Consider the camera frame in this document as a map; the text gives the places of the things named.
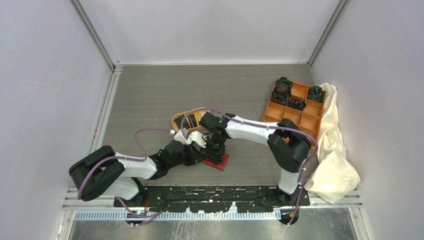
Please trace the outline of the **orange oval card tray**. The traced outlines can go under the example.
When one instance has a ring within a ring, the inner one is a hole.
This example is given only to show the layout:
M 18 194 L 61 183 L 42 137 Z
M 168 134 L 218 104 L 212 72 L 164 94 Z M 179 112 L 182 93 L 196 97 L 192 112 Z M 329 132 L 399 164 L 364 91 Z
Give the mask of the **orange oval card tray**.
M 176 132 L 180 130 L 181 125 L 190 133 L 193 131 L 202 131 L 204 127 L 200 125 L 200 120 L 206 113 L 209 112 L 209 110 L 199 107 L 185 112 L 177 113 L 171 119 L 172 127 Z

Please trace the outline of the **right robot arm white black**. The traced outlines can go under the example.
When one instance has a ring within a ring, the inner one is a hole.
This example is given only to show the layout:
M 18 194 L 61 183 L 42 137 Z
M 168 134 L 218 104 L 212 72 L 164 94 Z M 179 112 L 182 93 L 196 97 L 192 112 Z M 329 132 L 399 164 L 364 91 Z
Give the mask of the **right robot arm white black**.
M 283 205 L 297 199 L 301 165 L 307 158 L 312 143 L 288 118 L 280 122 L 258 122 L 234 114 L 217 117 L 207 112 L 199 124 L 209 131 L 202 152 L 217 165 L 224 159 L 226 140 L 242 139 L 268 146 L 281 167 L 277 198 Z

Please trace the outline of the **red card holder wallet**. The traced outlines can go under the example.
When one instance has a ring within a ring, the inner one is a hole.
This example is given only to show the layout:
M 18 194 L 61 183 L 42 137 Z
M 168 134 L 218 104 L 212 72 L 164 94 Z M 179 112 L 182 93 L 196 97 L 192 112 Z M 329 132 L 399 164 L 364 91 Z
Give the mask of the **red card holder wallet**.
M 213 167 L 213 168 L 220 170 L 220 171 L 224 171 L 225 168 L 226 168 L 226 165 L 228 163 L 229 158 L 230 158 L 230 156 L 228 154 L 225 154 L 223 156 L 222 160 L 217 164 L 213 163 L 209 158 L 206 158 L 202 162 L 207 166 Z

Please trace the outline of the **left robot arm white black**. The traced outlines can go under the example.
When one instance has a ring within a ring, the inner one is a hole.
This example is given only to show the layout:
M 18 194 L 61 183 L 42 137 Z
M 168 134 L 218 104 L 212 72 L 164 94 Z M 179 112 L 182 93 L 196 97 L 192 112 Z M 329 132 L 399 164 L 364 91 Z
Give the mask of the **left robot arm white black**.
M 156 180 L 179 165 L 192 166 L 206 159 L 195 144 L 173 140 L 157 153 L 135 157 L 105 145 L 72 165 L 68 173 L 78 189 L 77 198 L 92 201 L 102 195 L 120 197 L 133 206 L 146 200 L 140 179 Z

